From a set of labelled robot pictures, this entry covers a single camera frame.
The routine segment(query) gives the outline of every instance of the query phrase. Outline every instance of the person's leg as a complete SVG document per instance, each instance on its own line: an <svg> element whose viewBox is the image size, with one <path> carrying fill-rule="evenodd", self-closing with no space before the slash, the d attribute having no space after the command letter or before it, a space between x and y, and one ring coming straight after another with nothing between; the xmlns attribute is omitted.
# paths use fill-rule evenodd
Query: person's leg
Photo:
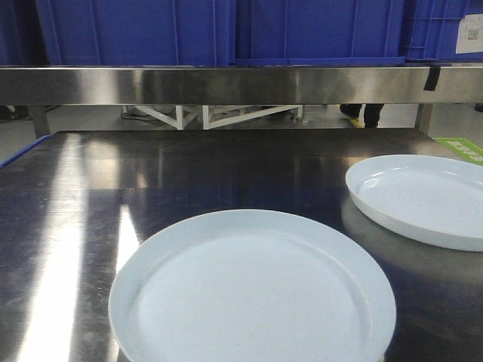
<svg viewBox="0 0 483 362"><path fill-rule="evenodd" d="M364 110L364 123L366 128L375 128L380 119L383 104L366 104Z"/></svg>
<svg viewBox="0 0 483 362"><path fill-rule="evenodd" d="M353 117L353 118L359 117L361 108L362 108L362 104L341 104L339 106L340 111L344 115L348 115L349 117Z"/></svg>

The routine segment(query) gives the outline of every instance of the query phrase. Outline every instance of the yellow shoe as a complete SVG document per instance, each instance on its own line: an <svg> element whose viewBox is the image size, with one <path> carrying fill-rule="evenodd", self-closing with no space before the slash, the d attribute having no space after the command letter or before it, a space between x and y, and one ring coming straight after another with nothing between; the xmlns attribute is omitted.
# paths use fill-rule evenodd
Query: yellow shoe
<svg viewBox="0 0 483 362"><path fill-rule="evenodd" d="M364 125L357 118L349 118L349 121L355 128L364 128Z"/></svg>

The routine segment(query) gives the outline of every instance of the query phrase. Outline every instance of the floor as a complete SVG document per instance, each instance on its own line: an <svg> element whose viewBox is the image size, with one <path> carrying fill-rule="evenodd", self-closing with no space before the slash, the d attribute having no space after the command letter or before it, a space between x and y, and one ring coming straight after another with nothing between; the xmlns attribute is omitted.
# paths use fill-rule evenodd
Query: floor
<svg viewBox="0 0 483 362"><path fill-rule="evenodd" d="M463 137L483 147L483 113L473 107L474 104L466 103L435 105L429 135ZM10 120L5 110L0 112L0 161L35 141L32 122L26 114L19 110L20 119ZM417 105L386 105L381 112L379 127L414 127L416 114ZM59 130L173 130L160 121L124 119L120 106L61 106L48 112L48 122L52 133ZM338 127L353 127L338 106L306 106L302 121L294 121L291 113L284 112L223 128ZM201 123L194 120L187 128L200 129Z"/></svg>

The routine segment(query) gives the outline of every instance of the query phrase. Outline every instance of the black tape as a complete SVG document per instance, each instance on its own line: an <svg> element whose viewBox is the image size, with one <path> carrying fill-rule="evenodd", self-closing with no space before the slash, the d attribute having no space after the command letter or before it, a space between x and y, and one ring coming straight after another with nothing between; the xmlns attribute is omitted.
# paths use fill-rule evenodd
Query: black tape
<svg viewBox="0 0 483 362"><path fill-rule="evenodd" d="M439 81L439 73L441 73L440 66L432 66L429 68L428 79L426 80L426 84L424 85L425 91L435 91L436 86L438 85Z"/></svg>

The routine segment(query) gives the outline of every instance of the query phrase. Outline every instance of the white label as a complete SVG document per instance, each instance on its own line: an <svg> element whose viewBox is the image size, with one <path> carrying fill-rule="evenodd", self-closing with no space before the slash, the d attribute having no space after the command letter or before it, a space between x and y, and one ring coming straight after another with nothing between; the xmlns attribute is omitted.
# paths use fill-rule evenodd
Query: white label
<svg viewBox="0 0 483 362"><path fill-rule="evenodd" d="M483 51L483 14L466 15L460 22L456 54Z"/></svg>

